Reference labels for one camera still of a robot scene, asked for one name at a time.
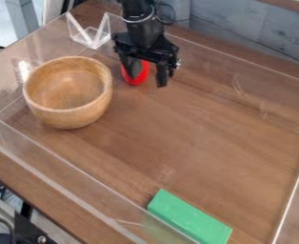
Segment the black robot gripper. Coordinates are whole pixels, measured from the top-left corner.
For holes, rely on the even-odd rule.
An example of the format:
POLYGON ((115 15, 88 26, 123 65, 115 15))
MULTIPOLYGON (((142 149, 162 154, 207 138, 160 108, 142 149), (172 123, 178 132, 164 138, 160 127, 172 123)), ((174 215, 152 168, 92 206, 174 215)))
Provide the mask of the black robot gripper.
POLYGON ((112 39, 115 41, 115 52, 119 54, 123 64, 124 78, 135 80, 140 77, 144 70, 142 60, 147 60, 151 63, 158 63, 156 85, 159 88, 164 88, 168 85, 170 78, 175 75, 179 46, 170 41, 164 34, 148 47, 136 45, 128 32, 115 33, 112 39))

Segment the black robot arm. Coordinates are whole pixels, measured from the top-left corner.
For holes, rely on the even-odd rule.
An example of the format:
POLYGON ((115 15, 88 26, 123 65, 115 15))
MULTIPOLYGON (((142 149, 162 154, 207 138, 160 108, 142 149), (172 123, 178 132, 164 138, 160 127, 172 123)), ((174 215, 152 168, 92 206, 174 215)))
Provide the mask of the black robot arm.
POLYGON ((167 23, 158 16, 156 0, 118 0, 123 5, 126 32, 115 32, 115 52, 122 60, 126 83, 139 86, 150 78, 150 64, 156 65, 156 86, 168 85, 179 67, 179 46, 166 37, 167 23))

